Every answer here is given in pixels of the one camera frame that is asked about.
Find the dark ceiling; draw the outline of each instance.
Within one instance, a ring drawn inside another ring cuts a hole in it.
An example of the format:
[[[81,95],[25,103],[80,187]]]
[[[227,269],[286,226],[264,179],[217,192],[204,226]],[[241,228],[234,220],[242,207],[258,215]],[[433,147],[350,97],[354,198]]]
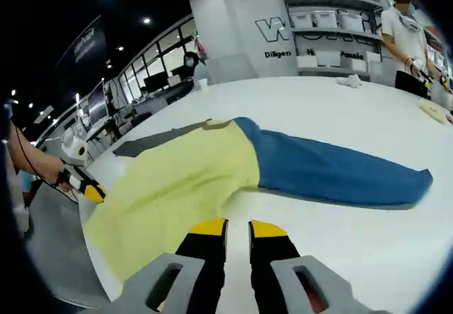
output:
[[[102,15],[108,58],[112,69],[102,76],[116,76],[119,71],[159,33],[190,13],[189,0],[12,0],[8,4],[8,29],[11,34],[6,59],[7,91],[16,89],[13,121],[25,135],[35,139],[50,124],[39,126],[33,120],[48,105],[60,115],[74,103],[74,94],[86,95],[93,86],[80,91],[58,91],[55,85],[55,65],[68,46],[96,17]],[[152,18],[144,25],[144,16]],[[124,52],[116,50],[125,47]]]

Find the window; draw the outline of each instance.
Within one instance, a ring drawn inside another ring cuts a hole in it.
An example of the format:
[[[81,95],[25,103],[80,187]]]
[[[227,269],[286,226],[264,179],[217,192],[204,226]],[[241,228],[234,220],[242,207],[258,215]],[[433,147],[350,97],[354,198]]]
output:
[[[157,50],[157,45],[154,44],[144,53],[144,60],[147,63],[147,65],[150,65],[153,62],[153,59],[158,57],[158,55],[159,51]]]
[[[155,58],[153,62],[148,65],[148,72],[150,76],[158,74],[159,72],[164,72],[164,65],[162,64],[162,59],[160,57]]]
[[[173,74],[171,73],[171,70],[179,68],[184,64],[184,49],[182,47],[178,47],[171,50],[164,56],[164,63],[168,76],[172,76]]]
[[[191,51],[191,52],[194,52],[194,53],[198,53],[198,49],[195,48],[195,41],[191,40],[189,43],[186,43],[185,44],[185,50],[186,51]]]
[[[130,66],[129,68],[126,69],[126,79],[127,79],[127,82],[129,83],[129,87],[132,92],[132,97],[135,100],[138,99],[142,95],[142,92],[140,91],[140,87],[137,82],[137,79],[135,78],[134,71],[132,70],[132,66]]]
[[[164,72],[164,65],[162,64],[162,59],[159,57],[159,51],[157,50],[156,44],[151,46],[144,53],[144,60],[147,63],[150,76]]]
[[[120,76],[120,84],[121,84],[122,91],[125,93],[127,102],[131,103],[134,98],[132,98],[132,95],[129,90],[129,86],[127,86],[126,75],[123,74]]]
[[[183,37],[187,38],[193,35],[197,31],[197,26],[195,24],[195,19],[191,19],[186,24],[181,26],[181,32],[183,33]]]
[[[176,30],[172,31],[167,36],[165,36],[164,38],[159,40],[159,45],[161,46],[161,51],[164,52],[169,47],[171,47],[172,45],[175,45],[179,41],[180,41],[179,33],[178,33],[178,29],[176,28]]]
[[[137,76],[137,80],[139,83],[139,87],[143,88],[144,87],[144,79],[148,77],[147,70],[144,67],[144,60],[143,56],[140,56],[139,59],[137,59],[134,64],[134,70]]]

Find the small yellow cloth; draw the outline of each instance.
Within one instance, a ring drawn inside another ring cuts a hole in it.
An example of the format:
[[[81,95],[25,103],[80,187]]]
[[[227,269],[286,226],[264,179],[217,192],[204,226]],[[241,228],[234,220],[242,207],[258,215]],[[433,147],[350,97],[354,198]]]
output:
[[[196,129],[136,157],[84,229],[117,280],[175,252],[197,223],[220,217],[237,189],[256,187],[255,150],[235,122]]]
[[[445,116],[445,111],[437,105],[436,103],[430,102],[429,100],[426,100],[422,98],[420,102],[418,103],[418,106],[420,107],[421,110],[426,112],[429,116],[434,118],[436,121],[445,124],[447,123],[447,117]]]

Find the desk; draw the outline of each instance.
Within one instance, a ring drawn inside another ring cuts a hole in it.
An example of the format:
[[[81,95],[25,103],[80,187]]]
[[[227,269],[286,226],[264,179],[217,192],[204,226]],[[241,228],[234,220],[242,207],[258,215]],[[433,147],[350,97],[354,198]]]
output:
[[[115,120],[112,117],[107,118],[105,121],[100,124],[95,124],[95,127],[92,127],[89,132],[86,133],[83,140],[86,142],[92,141],[95,139],[105,128],[113,125],[114,135],[119,139],[121,137],[120,131],[117,129]]]
[[[436,281],[453,243],[453,127],[432,120],[414,95],[374,83],[358,89],[334,78],[260,78],[210,86],[168,106],[127,133],[89,171],[107,191],[131,158],[115,157],[124,141],[208,118],[250,117],[264,129],[316,139],[429,168],[434,182],[410,210],[342,207],[259,192],[239,192],[224,207],[229,222],[225,286],[218,313],[257,313],[250,283],[247,222],[285,229],[300,255],[313,255],[352,284],[372,309],[407,313]],[[89,214],[81,209],[86,219]],[[92,260],[105,289],[114,288]]]
[[[139,101],[135,106],[138,115],[150,112],[156,114],[165,107],[168,107],[174,100],[182,98],[192,90],[193,82],[181,82],[171,86],[164,91],[154,94],[144,100]]]

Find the glass wall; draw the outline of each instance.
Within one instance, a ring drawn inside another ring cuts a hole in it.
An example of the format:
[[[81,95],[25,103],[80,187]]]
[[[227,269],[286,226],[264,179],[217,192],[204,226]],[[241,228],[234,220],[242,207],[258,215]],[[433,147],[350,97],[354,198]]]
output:
[[[137,77],[135,76],[135,72],[132,66],[126,69],[126,79],[127,82],[129,83],[129,89],[132,93],[132,97],[135,100],[138,99],[142,95],[142,93],[140,91],[138,80]]]
[[[196,32],[195,21],[190,19],[156,40],[121,73],[121,88],[129,103],[142,96],[140,88],[145,86],[144,80],[147,77],[161,72],[172,76],[171,71],[184,64],[184,54],[195,49],[193,35]]]
[[[130,92],[129,86],[127,85],[126,75],[124,75],[124,74],[120,76],[120,85],[121,85],[122,91],[125,93],[127,102],[132,103],[134,98],[132,97],[132,93]]]

